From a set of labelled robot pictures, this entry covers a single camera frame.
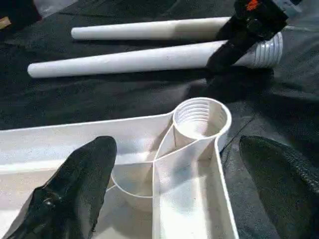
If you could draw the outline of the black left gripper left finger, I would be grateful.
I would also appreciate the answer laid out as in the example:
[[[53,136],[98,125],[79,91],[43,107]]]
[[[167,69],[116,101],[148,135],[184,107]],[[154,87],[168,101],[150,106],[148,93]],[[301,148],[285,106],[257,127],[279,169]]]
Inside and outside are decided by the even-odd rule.
[[[111,136],[73,151],[35,188],[5,233],[6,239],[90,239],[117,156]]]

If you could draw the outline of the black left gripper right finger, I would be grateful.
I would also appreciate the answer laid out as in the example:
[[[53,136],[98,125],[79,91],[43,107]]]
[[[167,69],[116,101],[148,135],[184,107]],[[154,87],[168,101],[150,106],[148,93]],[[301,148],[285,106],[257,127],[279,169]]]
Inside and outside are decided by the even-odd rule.
[[[319,237],[319,169],[293,148],[242,136],[241,158],[264,209],[282,239]]]

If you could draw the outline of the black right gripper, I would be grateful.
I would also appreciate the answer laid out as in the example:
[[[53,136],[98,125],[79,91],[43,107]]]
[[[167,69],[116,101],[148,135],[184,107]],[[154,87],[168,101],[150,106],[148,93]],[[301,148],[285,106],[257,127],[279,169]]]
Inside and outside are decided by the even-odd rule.
[[[271,39],[295,16],[293,0],[237,0],[234,7],[234,16],[215,36],[217,41],[228,41],[207,61],[206,68],[212,73],[235,64],[253,45]]]

